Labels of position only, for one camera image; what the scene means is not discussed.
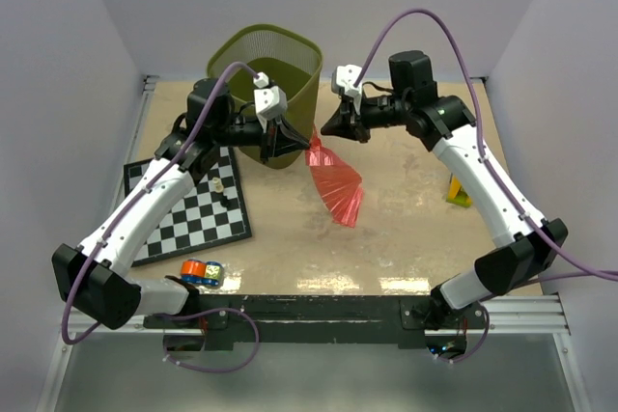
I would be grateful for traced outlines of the red plastic trash bag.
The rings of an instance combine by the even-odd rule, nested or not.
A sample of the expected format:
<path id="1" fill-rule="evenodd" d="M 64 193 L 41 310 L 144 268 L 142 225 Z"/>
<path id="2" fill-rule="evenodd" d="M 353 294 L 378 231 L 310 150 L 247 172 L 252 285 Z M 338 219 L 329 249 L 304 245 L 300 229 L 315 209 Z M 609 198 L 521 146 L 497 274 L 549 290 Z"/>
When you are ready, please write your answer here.
<path id="1" fill-rule="evenodd" d="M 315 127 L 305 163 L 333 222 L 354 228 L 364 197 L 361 175 L 322 143 Z"/>

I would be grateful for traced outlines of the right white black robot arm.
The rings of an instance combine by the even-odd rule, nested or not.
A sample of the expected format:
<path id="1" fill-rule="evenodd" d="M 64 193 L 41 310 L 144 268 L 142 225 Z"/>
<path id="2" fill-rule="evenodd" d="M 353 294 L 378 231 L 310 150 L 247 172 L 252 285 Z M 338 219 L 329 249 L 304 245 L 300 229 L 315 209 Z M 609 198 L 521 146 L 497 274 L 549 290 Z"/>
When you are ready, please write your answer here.
<path id="1" fill-rule="evenodd" d="M 374 128 L 402 126 L 471 197 L 495 248 L 468 272 L 432 289 L 425 322 L 432 328 L 450 328 L 471 304 L 503 295 L 547 270 L 556 253 L 546 241 L 563 244 L 568 229 L 562 220 L 548 220 L 531 205 L 501 166 L 486 167 L 493 155 L 477 136 L 477 120 L 460 98 L 439 95 L 431 60 L 424 52 L 396 53 L 389 58 L 389 69 L 392 92 L 368 97 L 356 81 L 359 66 L 337 67 L 331 90 L 340 104 L 321 133 L 366 143 Z"/>

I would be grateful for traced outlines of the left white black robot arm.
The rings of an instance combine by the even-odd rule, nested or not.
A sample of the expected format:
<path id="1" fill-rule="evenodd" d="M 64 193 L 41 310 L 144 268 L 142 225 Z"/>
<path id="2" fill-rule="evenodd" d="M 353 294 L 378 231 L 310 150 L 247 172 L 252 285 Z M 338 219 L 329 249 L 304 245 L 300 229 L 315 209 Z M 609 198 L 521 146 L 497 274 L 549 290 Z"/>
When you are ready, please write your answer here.
<path id="1" fill-rule="evenodd" d="M 65 309 L 77 309 L 109 329 L 133 316 L 166 314 L 179 327 L 193 325 L 200 304 L 194 288 L 163 278 L 132 282 L 127 273 L 142 246 L 171 209 L 220 158 L 223 147 L 256 147 L 261 160 L 306 150 L 308 139 L 286 120 L 284 91 L 264 74 L 253 80 L 255 113 L 243 116 L 225 81 L 196 82 L 187 109 L 174 122 L 146 173 L 102 225 L 71 247 L 60 245 L 52 266 Z"/>

